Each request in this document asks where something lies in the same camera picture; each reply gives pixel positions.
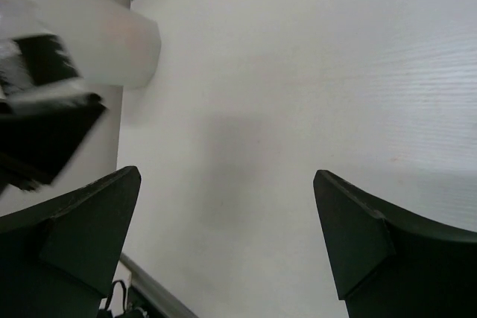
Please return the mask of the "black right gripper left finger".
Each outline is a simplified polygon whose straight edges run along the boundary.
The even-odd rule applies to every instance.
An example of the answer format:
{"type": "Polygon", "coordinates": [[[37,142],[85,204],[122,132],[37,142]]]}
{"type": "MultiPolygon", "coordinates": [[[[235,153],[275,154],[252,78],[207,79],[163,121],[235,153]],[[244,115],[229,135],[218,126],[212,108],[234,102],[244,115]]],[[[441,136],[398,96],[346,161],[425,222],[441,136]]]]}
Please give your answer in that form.
{"type": "Polygon", "coordinates": [[[1,316],[96,317],[141,181],[127,166],[1,217],[1,316]]]}

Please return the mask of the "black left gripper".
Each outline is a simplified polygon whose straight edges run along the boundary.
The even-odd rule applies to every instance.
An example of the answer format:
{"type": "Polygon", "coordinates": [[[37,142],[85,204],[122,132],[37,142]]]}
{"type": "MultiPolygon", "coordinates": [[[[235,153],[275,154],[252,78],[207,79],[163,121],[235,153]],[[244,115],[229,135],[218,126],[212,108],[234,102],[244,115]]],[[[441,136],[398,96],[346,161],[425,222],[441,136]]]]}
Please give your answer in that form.
{"type": "Polygon", "coordinates": [[[1,98],[2,191],[52,184],[107,111],[53,34],[1,41],[1,98]]]}

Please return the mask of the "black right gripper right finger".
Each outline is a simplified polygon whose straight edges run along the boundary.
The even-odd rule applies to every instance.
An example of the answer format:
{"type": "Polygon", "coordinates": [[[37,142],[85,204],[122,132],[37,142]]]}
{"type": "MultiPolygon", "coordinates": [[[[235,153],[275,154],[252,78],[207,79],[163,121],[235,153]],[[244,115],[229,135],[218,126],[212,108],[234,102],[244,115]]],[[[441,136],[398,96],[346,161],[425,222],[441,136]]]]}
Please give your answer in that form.
{"type": "Polygon", "coordinates": [[[319,170],[315,202],[349,317],[475,317],[476,233],[319,170]]]}

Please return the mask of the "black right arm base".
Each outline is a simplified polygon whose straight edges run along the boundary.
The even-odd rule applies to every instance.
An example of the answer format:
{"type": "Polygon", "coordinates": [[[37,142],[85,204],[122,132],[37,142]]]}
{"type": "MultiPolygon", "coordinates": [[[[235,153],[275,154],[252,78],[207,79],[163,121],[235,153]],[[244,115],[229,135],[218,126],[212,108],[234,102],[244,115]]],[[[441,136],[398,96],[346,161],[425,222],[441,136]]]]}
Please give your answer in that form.
{"type": "Polygon", "coordinates": [[[97,313],[97,318],[114,318],[113,312],[110,309],[111,303],[114,297],[114,291],[116,285],[121,287],[121,308],[122,314],[118,315],[118,318],[148,318],[149,313],[140,306],[132,306],[127,304],[127,286],[123,280],[115,280],[110,286],[109,294],[106,297],[103,308],[100,308],[97,313]]]}

